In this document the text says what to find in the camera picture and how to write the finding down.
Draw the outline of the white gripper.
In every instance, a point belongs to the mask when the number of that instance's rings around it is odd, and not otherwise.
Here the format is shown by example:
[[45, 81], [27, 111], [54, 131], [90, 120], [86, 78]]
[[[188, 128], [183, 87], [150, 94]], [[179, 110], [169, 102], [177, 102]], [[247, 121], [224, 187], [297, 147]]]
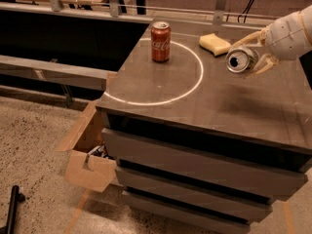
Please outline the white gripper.
[[309, 12], [299, 11], [276, 19], [267, 28], [254, 32], [234, 43], [231, 48], [266, 46], [271, 54], [264, 54], [245, 77], [268, 71], [280, 60], [293, 60], [309, 52]]

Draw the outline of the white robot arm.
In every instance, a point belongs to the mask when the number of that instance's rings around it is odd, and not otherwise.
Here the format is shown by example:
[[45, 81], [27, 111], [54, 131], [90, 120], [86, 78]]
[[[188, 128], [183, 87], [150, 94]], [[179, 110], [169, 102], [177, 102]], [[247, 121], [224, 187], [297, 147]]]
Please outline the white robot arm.
[[300, 58], [312, 50], [312, 6], [276, 19], [234, 43], [226, 68], [245, 77], [268, 71], [280, 61]]

